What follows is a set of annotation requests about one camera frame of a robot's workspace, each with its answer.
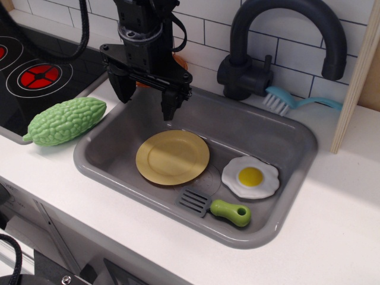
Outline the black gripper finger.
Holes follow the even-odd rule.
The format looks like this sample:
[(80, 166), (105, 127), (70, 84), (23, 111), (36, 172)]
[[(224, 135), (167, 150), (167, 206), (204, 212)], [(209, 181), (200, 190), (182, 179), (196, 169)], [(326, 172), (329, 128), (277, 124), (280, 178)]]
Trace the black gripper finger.
[(176, 90), (167, 89), (161, 94), (161, 111), (165, 121), (171, 121), (176, 109), (180, 108), (184, 96)]
[(117, 67), (115, 64), (109, 64), (107, 67), (109, 81), (122, 103), (127, 103), (136, 91), (136, 81), (130, 79), (129, 73)]

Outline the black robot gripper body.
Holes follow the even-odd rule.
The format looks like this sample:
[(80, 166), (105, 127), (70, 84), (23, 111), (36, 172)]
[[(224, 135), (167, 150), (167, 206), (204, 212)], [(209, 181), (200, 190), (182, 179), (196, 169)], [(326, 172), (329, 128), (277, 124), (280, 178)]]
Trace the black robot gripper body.
[(129, 73), (130, 79), (161, 92), (171, 89), (180, 92), (184, 100), (191, 96), (192, 75), (173, 58), (171, 25), (155, 25), (147, 30), (118, 26), (122, 44), (103, 44), (100, 47), (106, 68), (115, 64)]

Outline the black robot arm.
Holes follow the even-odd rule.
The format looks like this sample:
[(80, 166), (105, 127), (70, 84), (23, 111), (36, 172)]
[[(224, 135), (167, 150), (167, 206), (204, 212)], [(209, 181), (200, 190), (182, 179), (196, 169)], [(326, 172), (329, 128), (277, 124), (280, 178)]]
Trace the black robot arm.
[(100, 47), (109, 81), (122, 103), (136, 91), (137, 83), (161, 91), (161, 111), (171, 121), (191, 95), (192, 75), (174, 59), (186, 46), (173, 44), (173, 26), (186, 28), (173, 14), (179, 1), (116, 1), (121, 45)]

